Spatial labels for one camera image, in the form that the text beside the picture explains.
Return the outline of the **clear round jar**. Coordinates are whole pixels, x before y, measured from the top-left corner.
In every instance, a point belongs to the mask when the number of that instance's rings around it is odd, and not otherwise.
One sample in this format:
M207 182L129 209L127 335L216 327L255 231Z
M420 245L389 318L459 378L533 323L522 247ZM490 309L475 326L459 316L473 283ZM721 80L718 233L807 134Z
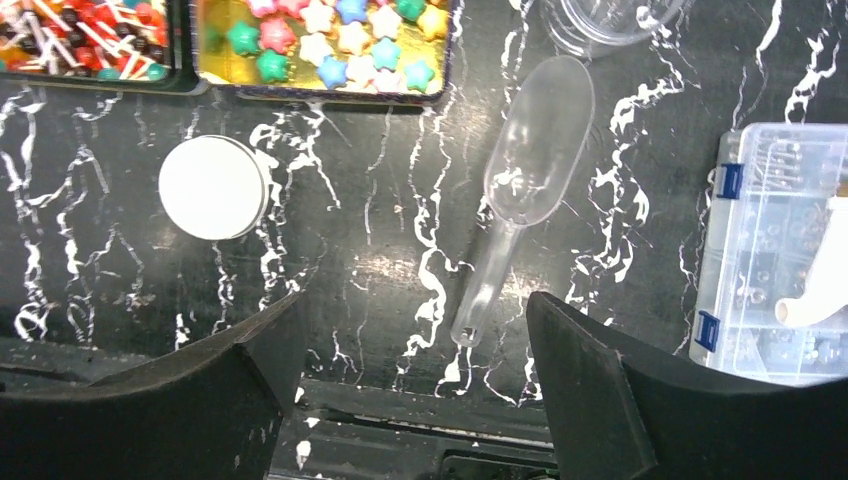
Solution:
M686 5L682 0L545 0L540 15L558 48L595 59L649 39Z

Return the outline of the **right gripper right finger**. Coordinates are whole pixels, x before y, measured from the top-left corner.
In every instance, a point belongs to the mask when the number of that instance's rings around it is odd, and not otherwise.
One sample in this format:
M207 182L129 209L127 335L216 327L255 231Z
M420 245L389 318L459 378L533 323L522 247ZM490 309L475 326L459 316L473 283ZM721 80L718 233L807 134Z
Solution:
M526 321L563 479L843 479L847 383L703 367L547 292Z

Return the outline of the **tin of star candies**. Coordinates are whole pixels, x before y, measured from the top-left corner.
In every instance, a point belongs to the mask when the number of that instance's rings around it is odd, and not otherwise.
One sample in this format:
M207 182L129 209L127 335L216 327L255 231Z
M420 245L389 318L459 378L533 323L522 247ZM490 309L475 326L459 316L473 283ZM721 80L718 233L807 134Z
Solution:
M426 105L446 89L453 1L193 1L194 66L250 100Z

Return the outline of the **clear plastic scoop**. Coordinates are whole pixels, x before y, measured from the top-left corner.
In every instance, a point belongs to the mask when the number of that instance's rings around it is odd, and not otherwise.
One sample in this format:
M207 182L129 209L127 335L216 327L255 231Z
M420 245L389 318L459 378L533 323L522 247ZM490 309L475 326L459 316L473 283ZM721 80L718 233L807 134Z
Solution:
M512 100L484 171L493 223L454 316L451 338L458 346L480 343L522 234L560 206L588 141L595 106L591 75L570 56L537 65Z

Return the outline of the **tin of lollipops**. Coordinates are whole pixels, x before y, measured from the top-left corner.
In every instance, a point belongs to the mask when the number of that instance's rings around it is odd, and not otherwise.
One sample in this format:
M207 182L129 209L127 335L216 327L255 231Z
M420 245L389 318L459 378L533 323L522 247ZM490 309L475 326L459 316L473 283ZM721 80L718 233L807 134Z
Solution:
M4 0L1 76L43 85L199 92L187 1Z

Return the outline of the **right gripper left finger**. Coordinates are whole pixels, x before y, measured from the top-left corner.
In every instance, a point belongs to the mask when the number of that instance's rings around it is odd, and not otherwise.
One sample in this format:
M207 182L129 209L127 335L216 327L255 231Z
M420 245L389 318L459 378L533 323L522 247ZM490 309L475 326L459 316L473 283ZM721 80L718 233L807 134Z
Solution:
M1 397L5 479L264 479L305 363L305 302L85 386Z

